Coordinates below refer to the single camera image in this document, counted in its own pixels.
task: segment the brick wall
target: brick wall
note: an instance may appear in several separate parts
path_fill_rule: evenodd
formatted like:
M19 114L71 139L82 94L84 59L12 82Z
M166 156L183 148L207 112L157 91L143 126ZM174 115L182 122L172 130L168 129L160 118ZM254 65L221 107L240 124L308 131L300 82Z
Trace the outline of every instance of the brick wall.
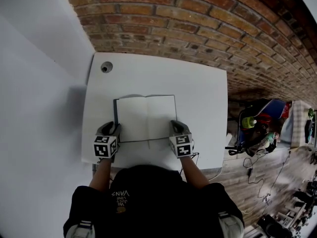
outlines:
M235 99L317 106L316 23L301 0L69 0L97 52L227 71Z

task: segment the black t-shirt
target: black t-shirt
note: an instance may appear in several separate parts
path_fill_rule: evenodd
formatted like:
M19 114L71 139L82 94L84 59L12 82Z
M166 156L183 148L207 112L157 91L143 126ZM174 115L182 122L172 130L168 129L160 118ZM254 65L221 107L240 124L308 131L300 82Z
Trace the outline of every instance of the black t-shirt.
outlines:
M109 234L182 234L223 237L219 213L242 214L220 183L196 189L178 172L156 166L135 166L118 172L102 193L80 186L72 197L64 236L71 226L91 221L96 238Z

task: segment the open notebook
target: open notebook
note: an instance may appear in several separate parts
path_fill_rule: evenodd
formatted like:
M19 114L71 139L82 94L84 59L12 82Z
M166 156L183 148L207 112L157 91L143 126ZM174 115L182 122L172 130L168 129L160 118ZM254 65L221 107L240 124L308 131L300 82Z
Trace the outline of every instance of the open notebook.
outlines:
M169 121L176 120L174 95L118 99L116 109L121 142L167 138Z

